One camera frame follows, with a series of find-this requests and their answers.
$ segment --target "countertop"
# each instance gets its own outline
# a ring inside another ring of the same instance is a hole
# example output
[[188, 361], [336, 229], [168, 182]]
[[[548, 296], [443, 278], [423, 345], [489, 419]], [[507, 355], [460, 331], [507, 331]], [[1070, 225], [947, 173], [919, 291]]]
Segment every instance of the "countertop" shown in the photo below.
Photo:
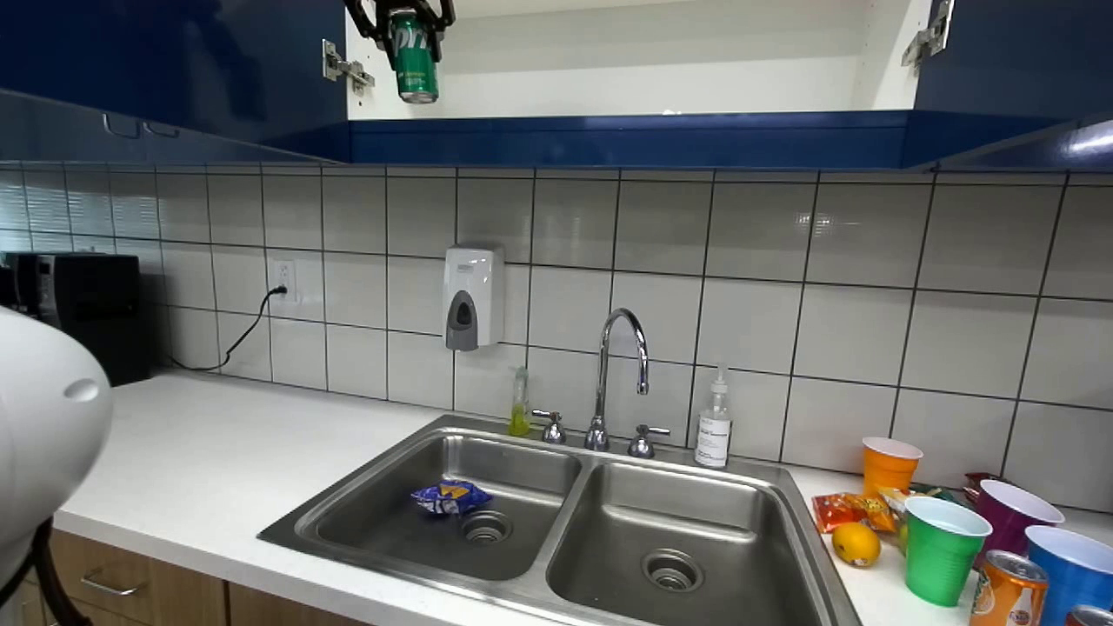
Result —
[[[157, 377], [114, 392], [110, 447], [56, 525], [353, 620], [544, 622], [489, 597], [434, 593], [257, 540], [266, 525], [434, 419], [440, 412], [266, 382]], [[842, 472], [795, 465], [789, 472], [805, 498], [860, 488]], [[1113, 542], [1108, 516], [1070, 513], [1070, 525]], [[919, 601], [891, 547], [874, 569], [835, 566], [867, 626], [966, 622], [972, 593], [959, 609]]]

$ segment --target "faucet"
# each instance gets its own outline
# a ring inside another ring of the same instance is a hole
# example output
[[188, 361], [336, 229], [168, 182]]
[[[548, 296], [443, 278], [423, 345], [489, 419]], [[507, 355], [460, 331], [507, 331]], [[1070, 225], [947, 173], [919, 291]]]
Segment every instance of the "faucet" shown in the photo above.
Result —
[[608, 378], [608, 358], [614, 358], [614, 327], [616, 321], [628, 321], [634, 338], [636, 338], [636, 392], [650, 392], [650, 341], [641, 321], [630, 310], [616, 310], [602, 324], [602, 341], [600, 341], [600, 382], [596, 382], [596, 419], [591, 429], [584, 430], [588, 449], [608, 449], [607, 435], [607, 378]]

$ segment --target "wall-mounted soap dispenser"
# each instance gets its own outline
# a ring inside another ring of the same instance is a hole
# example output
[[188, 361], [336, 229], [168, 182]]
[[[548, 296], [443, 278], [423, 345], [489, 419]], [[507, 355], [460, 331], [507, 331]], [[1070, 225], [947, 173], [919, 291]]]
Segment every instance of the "wall-mounted soap dispenser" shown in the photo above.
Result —
[[447, 349], [478, 353], [501, 341], [507, 276], [498, 248], [453, 248], [447, 255]]

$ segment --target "cup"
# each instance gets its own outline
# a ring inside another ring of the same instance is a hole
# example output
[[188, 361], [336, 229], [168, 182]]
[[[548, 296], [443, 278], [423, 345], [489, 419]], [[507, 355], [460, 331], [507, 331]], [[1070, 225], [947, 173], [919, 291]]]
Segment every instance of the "cup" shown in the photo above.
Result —
[[976, 498], [976, 513], [996, 525], [996, 531], [985, 542], [987, 550], [1010, 550], [1025, 552], [1029, 540], [1024, 535], [1029, 525], [1060, 525], [1070, 523], [1065, 513], [1046, 503], [1045, 498], [1003, 485], [1003, 479], [983, 479], [983, 493]]
[[864, 438], [864, 493], [879, 493], [885, 488], [910, 493], [919, 459], [925, 459], [925, 452], [910, 442]]
[[1046, 569], [1045, 622], [1065, 622], [1079, 607], [1113, 607], [1113, 547], [1051, 525], [1029, 525], [1029, 561]]
[[979, 513], [941, 498], [910, 498], [905, 525], [905, 583], [934, 607], [957, 607], [996, 529]]

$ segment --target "stainless steel sink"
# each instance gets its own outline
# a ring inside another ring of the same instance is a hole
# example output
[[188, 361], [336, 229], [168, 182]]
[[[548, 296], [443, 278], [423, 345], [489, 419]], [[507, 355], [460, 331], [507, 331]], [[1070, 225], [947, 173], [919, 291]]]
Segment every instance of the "stainless steel sink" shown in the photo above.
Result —
[[[468, 478], [494, 501], [426, 520], [411, 489]], [[443, 419], [263, 531], [552, 622], [860, 622], [780, 465], [628, 459]]]
[[549, 566], [558, 594], [648, 622], [826, 622], [769, 488], [608, 464]]

